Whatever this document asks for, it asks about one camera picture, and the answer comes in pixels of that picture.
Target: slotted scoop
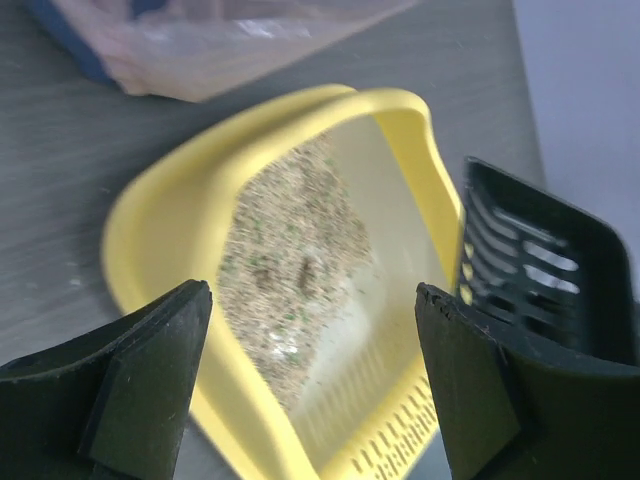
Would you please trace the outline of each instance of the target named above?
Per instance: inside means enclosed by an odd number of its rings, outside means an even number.
[[[605,223],[467,159],[457,295],[572,350],[637,364],[626,250]]]

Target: wooden floor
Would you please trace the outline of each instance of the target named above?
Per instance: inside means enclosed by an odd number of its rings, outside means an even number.
[[[116,318],[98,247],[118,192],[195,133],[275,95],[328,82],[406,88],[431,106],[458,186],[467,154],[542,182],[509,0],[425,0],[203,105],[84,80],[21,3],[0,5],[0,363]],[[434,446],[415,477],[447,478],[443,458]],[[189,426],[176,478],[230,477]]]

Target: yellow litter box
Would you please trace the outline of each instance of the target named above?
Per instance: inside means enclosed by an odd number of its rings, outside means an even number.
[[[216,276],[243,185],[291,148],[331,130],[335,161],[369,232],[376,271],[347,322],[328,319],[312,380],[288,416],[219,306],[191,412],[249,480],[404,477],[437,430],[415,327],[415,289],[451,289],[461,204],[430,114],[397,89],[328,85],[272,100],[212,127],[136,178],[103,239],[103,266],[124,313],[183,280]]]

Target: white plastic bag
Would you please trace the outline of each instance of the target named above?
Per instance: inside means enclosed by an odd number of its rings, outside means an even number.
[[[125,92],[192,102],[290,64],[416,2],[51,1]],[[152,4],[160,8],[146,10]]]

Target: yellow plastic rim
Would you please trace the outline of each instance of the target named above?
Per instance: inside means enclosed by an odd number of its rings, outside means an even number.
[[[107,220],[102,245],[107,284],[122,311],[137,310],[171,288],[162,283],[166,268],[174,269],[174,284],[180,279],[202,278],[203,269],[217,271],[235,198],[243,185],[291,148],[365,115],[373,116],[384,133],[453,286],[462,208],[438,154],[428,107],[418,96],[403,90],[356,92],[329,85],[272,100],[212,127],[162,158],[124,190]],[[176,193],[176,185],[186,178],[197,181]],[[189,225],[191,230],[185,227],[185,238],[176,236],[177,243],[171,245],[185,250],[183,261],[163,267],[148,261],[147,250],[155,248],[154,242],[165,241],[163,233],[175,235],[175,231],[163,232],[162,222],[149,220],[157,213],[154,205],[167,198],[197,206],[199,211],[197,222]],[[164,208],[173,208],[174,203]],[[406,405],[416,402],[414,397],[422,399],[420,408],[433,412],[423,359],[417,351],[376,412],[347,445],[336,449],[321,471],[316,471],[286,414],[226,322],[218,321],[222,318],[218,307],[213,315],[191,412],[241,477],[401,478],[431,440],[437,428],[435,417],[428,422],[430,435],[419,438],[422,448],[412,448],[407,455],[410,458],[395,465],[393,474],[375,477],[384,471],[371,458],[377,455],[383,461],[388,455],[382,450],[394,448],[386,441],[378,439],[376,444],[371,440],[382,435],[386,419],[407,410]]]

